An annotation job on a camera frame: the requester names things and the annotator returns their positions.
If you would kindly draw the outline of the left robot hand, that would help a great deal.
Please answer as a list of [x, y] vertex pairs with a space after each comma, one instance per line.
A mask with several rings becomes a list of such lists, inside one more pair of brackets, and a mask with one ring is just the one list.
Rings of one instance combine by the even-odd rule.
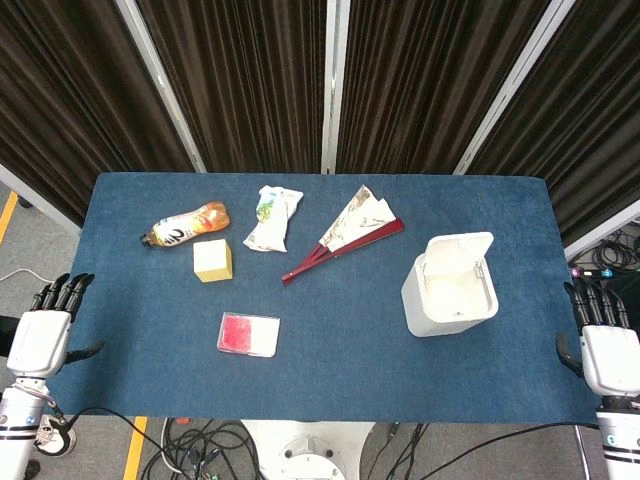
[[79, 350], [69, 350], [71, 329], [86, 289], [95, 276], [65, 273], [46, 284], [22, 314], [8, 352], [8, 369], [17, 377], [48, 379], [65, 365], [86, 360], [105, 345], [103, 340]]

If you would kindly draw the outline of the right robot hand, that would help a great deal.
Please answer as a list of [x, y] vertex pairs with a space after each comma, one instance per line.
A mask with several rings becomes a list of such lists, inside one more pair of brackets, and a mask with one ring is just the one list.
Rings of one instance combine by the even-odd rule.
[[567, 336], [558, 333], [555, 350], [561, 364], [598, 396], [638, 397], [639, 337], [622, 298], [589, 280], [563, 287], [573, 308], [581, 356], [573, 355]]

